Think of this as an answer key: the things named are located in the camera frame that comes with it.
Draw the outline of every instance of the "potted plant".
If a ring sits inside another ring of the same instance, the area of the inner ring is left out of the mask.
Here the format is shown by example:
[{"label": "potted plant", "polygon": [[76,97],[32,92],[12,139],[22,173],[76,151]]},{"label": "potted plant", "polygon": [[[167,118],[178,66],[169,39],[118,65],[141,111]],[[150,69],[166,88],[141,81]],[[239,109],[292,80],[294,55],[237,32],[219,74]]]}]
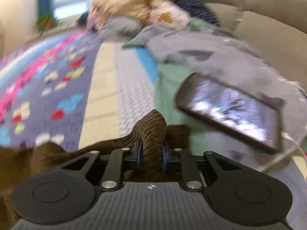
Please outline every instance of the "potted plant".
[{"label": "potted plant", "polygon": [[40,34],[39,37],[41,37],[46,30],[50,30],[51,28],[57,27],[61,24],[62,23],[60,23],[57,18],[53,17],[52,13],[47,13],[37,19],[35,27]]}]

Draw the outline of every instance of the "gray sofa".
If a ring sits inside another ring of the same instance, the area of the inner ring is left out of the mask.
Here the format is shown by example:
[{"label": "gray sofa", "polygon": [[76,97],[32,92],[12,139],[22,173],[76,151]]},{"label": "gray sofa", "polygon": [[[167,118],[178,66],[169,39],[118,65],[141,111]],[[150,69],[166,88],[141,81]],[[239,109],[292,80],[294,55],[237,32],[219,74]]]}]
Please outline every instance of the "gray sofa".
[{"label": "gray sofa", "polygon": [[203,0],[221,26],[307,89],[307,0]]}]

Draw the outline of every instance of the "polka dot fabric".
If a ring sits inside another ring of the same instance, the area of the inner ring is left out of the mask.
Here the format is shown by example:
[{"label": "polka dot fabric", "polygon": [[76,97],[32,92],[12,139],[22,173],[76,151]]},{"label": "polka dot fabric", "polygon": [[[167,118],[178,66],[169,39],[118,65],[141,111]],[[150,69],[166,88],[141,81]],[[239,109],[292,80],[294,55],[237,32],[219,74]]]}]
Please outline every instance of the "polka dot fabric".
[{"label": "polka dot fabric", "polygon": [[189,12],[191,17],[197,17],[215,26],[220,26],[216,16],[202,0],[177,0],[175,1],[175,4]]}]

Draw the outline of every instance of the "blue stripe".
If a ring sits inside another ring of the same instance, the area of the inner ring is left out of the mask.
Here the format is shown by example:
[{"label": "blue stripe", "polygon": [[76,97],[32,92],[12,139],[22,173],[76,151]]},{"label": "blue stripe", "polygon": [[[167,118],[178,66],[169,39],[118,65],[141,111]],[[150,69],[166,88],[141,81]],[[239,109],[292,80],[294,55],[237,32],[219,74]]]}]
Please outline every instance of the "blue stripe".
[{"label": "blue stripe", "polygon": [[35,57],[40,52],[45,51],[47,48],[51,47],[52,45],[55,45],[57,42],[64,40],[67,37],[67,35],[58,36],[54,39],[49,40],[45,44],[43,44],[41,47],[33,50],[33,52],[29,53],[27,56],[25,56],[22,60],[20,60],[16,66],[13,67],[12,70],[9,71],[1,80],[0,80],[0,86],[2,86],[11,76],[13,73],[15,73],[19,68],[21,68],[24,64],[26,64],[28,61],[30,61],[32,58]]},{"label": "blue stripe", "polygon": [[136,47],[135,51],[139,58],[139,61],[142,63],[144,69],[146,70],[151,82],[156,83],[158,77],[158,67],[154,62],[153,58],[149,54],[148,50],[144,47]]}]

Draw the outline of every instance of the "phone screen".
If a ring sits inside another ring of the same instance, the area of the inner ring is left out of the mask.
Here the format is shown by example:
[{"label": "phone screen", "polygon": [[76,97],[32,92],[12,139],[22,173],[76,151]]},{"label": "phone screen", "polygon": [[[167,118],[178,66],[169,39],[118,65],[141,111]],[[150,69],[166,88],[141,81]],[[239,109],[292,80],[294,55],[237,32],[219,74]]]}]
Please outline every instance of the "phone screen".
[{"label": "phone screen", "polygon": [[278,149],[279,112],[260,100],[210,79],[198,78],[188,110]]}]

